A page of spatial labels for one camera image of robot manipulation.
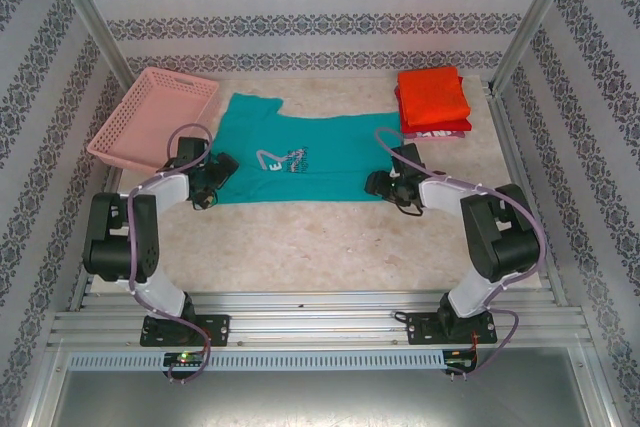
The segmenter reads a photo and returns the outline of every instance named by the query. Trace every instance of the gray metal surface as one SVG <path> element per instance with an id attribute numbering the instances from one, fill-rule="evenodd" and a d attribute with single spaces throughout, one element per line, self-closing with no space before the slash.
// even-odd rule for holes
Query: gray metal surface
<path id="1" fill-rule="evenodd" d="M 552 2 L 553 0 L 533 0 L 529 6 L 529 10 L 520 23 L 516 35 L 509 44 L 493 76 L 492 84 L 494 93 L 500 93 L 502 89 L 504 89 L 511 74 L 518 65 L 520 57 L 522 57 L 527 45 L 529 45 L 531 37 L 533 37 L 533 34 L 538 30 L 540 22 L 542 22 Z"/>
<path id="2" fill-rule="evenodd" d="M 54 425 L 585 426 L 566 351 L 507 351 L 481 376 L 436 371 L 67 374 Z"/>
<path id="3" fill-rule="evenodd" d="M 596 349 L 571 348 L 567 349 L 567 353 L 591 425 L 622 426 Z"/>

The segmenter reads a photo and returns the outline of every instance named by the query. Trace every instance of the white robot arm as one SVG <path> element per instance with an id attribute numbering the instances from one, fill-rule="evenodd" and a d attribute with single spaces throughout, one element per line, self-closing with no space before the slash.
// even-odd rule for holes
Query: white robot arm
<path id="1" fill-rule="evenodd" d="M 165 171 L 204 157 L 205 148 L 207 144 L 203 139 L 181 137 L 177 157 L 169 160 Z M 191 200 L 196 210 L 208 208 L 215 203 L 216 190 L 237 168 L 235 160 L 221 153 L 185 173 L 167 172 L 168 175 L 164 177 L 158 176 L 157 181 L 135 194 L 132 202 L 137 246 L 134 290 L 138 302 L 149 310 L 141 345 L 194 345 L 194 342 L 197 345 L 199 342 L 198 334 L 193 329 L 184 323 L 169 320 L 178 318 L 198 324 L 204 316 L 196 315 L 189 295 L 173 285 L 158 264 L 158 215 L 186 200 Z M 126 194 L 100 193 L 93 197 L 83 264 L 90 274 L 131 292 L 132 244 L 128 230 L 123 231 L 131 220 L 128 218 L 127 201 Z"/>
<path id="2" fill-rule="evenodd" d="M 392 150 L 422 165 L 415 144 Z M 443 296 L 438 309 L 439 325 L 429 327 L 430 334 L 433 329 L 442 334 L 432 337 L 456 343 L 469 339 L 470 332 L 480 329 L 483 322 L 486 325 L 489 301 L 536 264 L 540 246 L 532 225 L 512 205 L 488 193 L 448 182 L 442 172 L 437 174 L 438 177 L 429 177 L 394 157 L 392 171 L 372 173 L 365 191 L 394 203 L 408 215 L 419 216 L 424 209 L 438 209 L 463 218 L 470 269 Z M 518 186 L 509 184 L 495 190 L 529 210 Z"/>

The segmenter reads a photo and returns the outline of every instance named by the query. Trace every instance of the perforated metal strip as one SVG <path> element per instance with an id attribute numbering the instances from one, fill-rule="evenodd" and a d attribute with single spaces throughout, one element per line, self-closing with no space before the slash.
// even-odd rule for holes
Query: perforated metal strip
<path id="1" fill-rule="evenodd" d="M 85 352 L 73 354 L 72 372 L 140 372 L 162 368 L 162 352 Z M 207 370 L 320 371 L 443 369 L 441 350 L 362 352 L 214 352 Z"/>

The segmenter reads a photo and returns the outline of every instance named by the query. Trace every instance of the folded clothing stack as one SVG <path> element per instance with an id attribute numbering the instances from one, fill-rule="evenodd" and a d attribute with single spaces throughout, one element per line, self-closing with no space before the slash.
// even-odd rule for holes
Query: folded clothing stack
<path id="1" fill-rule="evenodd" d="M 400 72 L 395 93 L 407 139 L 464 137 L 471 130 L 471 109 L 455 67 Z"/>

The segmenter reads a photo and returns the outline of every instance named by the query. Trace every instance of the pink basket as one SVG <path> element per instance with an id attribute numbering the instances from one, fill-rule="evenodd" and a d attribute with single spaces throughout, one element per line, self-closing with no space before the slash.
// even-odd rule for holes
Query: pink basket
<path id="1" fill-rule="evenodd" d="M 220 108 L 218 83 L 147 67 L 87 147 L 103 162 L 155 173 L 167 162 L 167 141 L 184 124 L 209 128 Z M 180 136 L 206 138 L 198 128 Z M 175 155 L 177 139 L 172 146 Z"/>

